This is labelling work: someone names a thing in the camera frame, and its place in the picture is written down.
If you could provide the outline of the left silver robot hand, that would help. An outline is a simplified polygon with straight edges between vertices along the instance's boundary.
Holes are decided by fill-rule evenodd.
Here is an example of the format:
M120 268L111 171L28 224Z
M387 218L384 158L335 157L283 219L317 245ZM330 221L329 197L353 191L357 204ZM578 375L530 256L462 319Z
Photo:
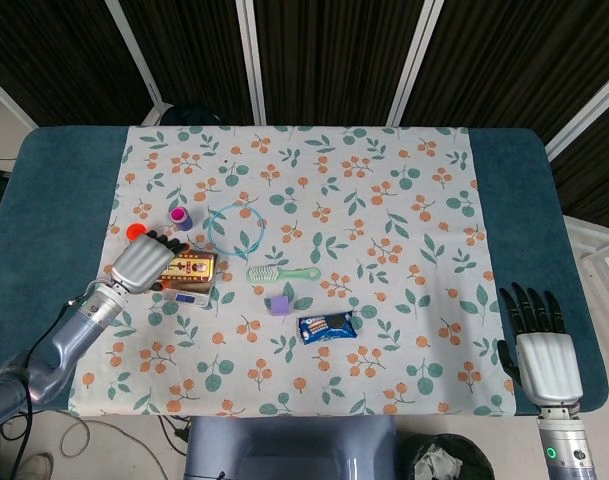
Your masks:
M149 290L171 261L188 248L186 243L150 230L140 234L113 262L110 278L130 294Z

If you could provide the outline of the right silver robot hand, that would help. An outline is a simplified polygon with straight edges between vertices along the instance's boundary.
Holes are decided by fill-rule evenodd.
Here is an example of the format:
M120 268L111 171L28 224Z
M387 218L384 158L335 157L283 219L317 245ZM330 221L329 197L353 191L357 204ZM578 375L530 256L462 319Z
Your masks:
M504 340L497 353L504 372L539 407L570 406L583 397L575 346L566 332L555 296L517 283L499 290L515 341L515 356Z

